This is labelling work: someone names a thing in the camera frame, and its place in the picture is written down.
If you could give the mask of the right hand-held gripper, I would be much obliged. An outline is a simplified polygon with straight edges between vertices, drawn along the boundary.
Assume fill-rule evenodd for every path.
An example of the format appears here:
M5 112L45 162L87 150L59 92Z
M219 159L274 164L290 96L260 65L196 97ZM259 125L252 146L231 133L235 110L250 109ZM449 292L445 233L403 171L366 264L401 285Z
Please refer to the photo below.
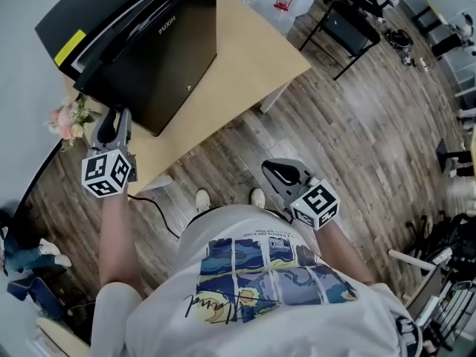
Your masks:
M301 161L290 158L268 159L262 164L262 171L283 199L284 205L289 205L293 219L318 231L338 215L341 201L337 193L326 179L310 176ZM304 185L298 190L297 197L292 199L294 183Z

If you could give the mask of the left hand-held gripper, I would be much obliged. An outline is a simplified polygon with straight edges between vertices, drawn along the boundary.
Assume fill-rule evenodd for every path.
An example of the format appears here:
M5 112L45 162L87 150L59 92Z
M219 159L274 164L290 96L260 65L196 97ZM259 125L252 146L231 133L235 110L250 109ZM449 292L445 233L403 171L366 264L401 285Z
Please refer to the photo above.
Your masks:
M88 157L82 160L82 186L99 199L120 194L128 183L137 181L135 156L128 151L131 112L120 113L116 128L115 118L116 111L110 109L97 119Z

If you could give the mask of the person's right forearm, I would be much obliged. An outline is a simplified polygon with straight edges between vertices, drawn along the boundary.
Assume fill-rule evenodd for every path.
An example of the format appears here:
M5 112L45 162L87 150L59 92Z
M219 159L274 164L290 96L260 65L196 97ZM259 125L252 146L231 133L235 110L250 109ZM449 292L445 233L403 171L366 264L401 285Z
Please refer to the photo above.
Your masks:
M376 283L357 250L334 220L317 230L315 238L321 258L333 269L368 286Z

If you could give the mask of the person's left forearm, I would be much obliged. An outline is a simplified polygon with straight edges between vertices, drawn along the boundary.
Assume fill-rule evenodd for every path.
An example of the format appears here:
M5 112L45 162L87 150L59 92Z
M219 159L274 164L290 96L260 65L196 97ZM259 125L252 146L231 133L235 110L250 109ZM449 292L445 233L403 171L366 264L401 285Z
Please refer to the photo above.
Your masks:
M103 200L98 258L102 286L124 283L143 293L126 190Z

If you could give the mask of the person's right white shoe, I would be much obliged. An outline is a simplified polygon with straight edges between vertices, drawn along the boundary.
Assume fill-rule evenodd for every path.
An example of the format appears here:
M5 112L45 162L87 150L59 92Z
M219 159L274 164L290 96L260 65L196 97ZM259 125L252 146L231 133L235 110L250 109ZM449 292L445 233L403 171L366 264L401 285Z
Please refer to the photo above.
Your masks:
M249 196L249 203L259 208L266 206L266 197L262 189L254 188Z

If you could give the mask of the person's white shoe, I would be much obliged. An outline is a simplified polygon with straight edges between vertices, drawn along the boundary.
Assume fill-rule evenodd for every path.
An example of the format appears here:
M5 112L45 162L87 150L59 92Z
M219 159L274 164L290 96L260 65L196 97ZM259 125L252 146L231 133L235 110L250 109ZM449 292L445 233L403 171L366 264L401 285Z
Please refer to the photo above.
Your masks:
M204 213L210 209L210 196L205 189L200 189L196 192L195 206L197 213Z
M266 206L266 197L262 189L254 188L249 196L249 203L259 208Z

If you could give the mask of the pink flower bouquet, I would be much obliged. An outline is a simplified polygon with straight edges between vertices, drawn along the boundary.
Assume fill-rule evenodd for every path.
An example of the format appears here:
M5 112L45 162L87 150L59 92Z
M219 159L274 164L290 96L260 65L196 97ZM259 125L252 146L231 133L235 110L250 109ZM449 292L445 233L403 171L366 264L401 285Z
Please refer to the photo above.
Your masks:
M75 100L65 100L51 112L48 121L49 131L61 137L62 152L67 152L77 139L84 136L86 128L94 122L91 110L86 107L86 96L79 94Z

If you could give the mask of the person's left white shoe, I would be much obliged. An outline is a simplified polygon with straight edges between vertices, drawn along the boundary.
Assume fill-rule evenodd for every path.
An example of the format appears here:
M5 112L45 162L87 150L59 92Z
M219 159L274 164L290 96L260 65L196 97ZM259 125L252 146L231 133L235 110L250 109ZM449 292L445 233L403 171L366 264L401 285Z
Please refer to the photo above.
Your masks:
M197 213L204 213L210 209L210 196L205 189L200 189L196 192L195 206Z

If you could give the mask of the light wooden table white legs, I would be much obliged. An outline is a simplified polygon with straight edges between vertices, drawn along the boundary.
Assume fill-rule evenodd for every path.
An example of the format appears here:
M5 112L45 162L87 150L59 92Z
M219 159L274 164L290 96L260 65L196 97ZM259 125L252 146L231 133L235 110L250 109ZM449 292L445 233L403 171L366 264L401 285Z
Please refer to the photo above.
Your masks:
M304 56L240 0L216 0L217 56L164 131L153 137L132 125L129 151L138 180L129 193L170 183L167 169L234 118L261 103L267 112L294 78L310 68Z

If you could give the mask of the white printed t-shirt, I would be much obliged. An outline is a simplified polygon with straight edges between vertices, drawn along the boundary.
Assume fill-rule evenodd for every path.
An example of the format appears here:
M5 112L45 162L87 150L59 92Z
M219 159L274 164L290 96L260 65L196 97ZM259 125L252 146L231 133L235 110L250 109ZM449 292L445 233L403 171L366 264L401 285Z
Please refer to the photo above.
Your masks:
M316 254L268 210L210 210L178 246L148 297L100 290L92 357L420 357L422 333L385 284Z

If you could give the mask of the black metal stand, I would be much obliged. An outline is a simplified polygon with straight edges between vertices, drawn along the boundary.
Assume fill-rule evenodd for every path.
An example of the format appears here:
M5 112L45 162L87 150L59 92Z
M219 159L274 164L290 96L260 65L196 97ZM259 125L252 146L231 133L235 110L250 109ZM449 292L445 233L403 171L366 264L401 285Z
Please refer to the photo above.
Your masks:
M469 150L449 152L443 139L436 148L437 161L441 172L449 178L474 177L472 154Z

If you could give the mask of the black folding chair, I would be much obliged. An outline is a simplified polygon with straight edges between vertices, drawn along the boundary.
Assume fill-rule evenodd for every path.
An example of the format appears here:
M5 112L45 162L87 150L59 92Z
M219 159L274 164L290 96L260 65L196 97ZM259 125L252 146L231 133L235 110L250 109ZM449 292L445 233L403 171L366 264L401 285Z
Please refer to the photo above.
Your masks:
M333 1L330 3L324 16L298 49L302 51L308 42L312 42L332 60L338 62L313 39L317 31L323 31L350 55L351 62L345 67L342 66L342 71L333 78L334 81L344 74L373 46L380 43L380 34L377 29L357 10L342 1Z

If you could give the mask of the blue chair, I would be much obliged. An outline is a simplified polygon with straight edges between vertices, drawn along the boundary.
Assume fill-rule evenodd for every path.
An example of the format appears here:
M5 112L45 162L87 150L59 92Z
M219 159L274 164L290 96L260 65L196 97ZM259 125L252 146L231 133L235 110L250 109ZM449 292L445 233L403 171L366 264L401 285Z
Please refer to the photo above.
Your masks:
M57 276L44 278L33 274L10 281L7 284L7 292L20 301L29 296L47 317L59 321L67 315L67 309L51 290L51 285L57 280Z

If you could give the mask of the beige wooden side table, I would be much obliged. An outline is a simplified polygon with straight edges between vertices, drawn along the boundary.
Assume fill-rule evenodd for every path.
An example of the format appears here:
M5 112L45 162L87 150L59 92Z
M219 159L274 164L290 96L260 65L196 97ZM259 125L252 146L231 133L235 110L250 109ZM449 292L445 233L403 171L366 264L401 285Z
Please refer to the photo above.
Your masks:
M68 357L90 357L90 346L58 322L38 317L36 325Z

